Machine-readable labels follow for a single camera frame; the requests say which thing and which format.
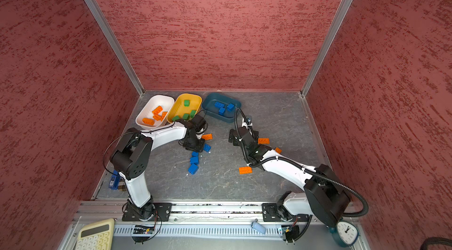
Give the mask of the blue long lego brick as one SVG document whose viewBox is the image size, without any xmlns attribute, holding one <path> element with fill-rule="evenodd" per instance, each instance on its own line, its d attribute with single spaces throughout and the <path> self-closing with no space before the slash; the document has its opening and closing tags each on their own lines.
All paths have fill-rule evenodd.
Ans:
<svg viewBox="0 0 452 250">
<path fill-rule="evenodd" d="M 217 108 L 222 108 L 222 107 L 224 107 L 225 106 L 225 104 L 224 103 L 221 103 L 221 102 L 215 102 L 214 103 L 214 107 L 217 107 Z"/>
</svg>

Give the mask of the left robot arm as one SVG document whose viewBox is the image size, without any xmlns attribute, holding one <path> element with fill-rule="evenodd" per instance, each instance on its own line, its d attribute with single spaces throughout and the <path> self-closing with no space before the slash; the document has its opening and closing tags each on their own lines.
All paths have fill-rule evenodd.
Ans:
<svg viewBox="0 0 452 250">
<path fill-rule="evenodd" d="M 151 152 L 160 146 L 178 141 L 186 150 L 200 153 L 206 142 L 201 136 L 207 128 L 206 120 L 195 115 L 191 120 L 178 119 L 170 125 L 150 131 L 131 128 L 119 138 L 109 161 L 125 181 L 129 195 L 126 204 L 129 213 L 134 214 L 140 221 L 148 221 L 156 216 L 153 198 L 144 175 Z"/>
</svg>

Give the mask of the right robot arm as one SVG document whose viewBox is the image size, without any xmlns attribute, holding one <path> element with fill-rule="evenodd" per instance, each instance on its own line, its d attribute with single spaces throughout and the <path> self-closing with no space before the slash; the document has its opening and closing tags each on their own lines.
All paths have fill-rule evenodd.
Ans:
<svg viewBox="0 0 452 250">
<path fill-rule="evenodd" d="M 340 182 L 329 166 L 314 167 L 284 157 L 268 145 L 259 144 L 244 126 L 230 130 L 228 141 L 241 148 L 251 169 L 274 173 L 302 190 L 288 191 L 276 203 L 264 204 L 263 212 L 270 218 L 290 222 L 298 215 L 307 215 L 334 227 L 344 217 L 367 215 L 369 205 L 365 198 Z"/>
</svg>

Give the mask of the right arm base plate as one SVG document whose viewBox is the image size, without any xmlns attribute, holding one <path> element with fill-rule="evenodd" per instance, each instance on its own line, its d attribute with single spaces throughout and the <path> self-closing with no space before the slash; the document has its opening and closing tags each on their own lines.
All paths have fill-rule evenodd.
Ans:
<svg viewBox="0 0 452 250">
<path fill-rule="evenodd" d="M 310 217 L 306 214 L 292 215 L 276 203 L 263 203 L 261 208 L 264 222 L 307 222 Z"/>
</svg>

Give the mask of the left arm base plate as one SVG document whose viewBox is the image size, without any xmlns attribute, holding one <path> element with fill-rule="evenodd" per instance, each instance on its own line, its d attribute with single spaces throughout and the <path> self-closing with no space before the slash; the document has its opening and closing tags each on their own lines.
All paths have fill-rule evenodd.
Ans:
<svg viewBox="0 0 452 250">
<path fill-rule="evenodd" d="M 135 206 L 130 200 L 123 207 L 122 221 L 124 222 L 151 222 L 160 220 L 167 222 L 169 220 L 172 203 L 152 203 L 149 202 L 143 207 Z"/>
</svg>

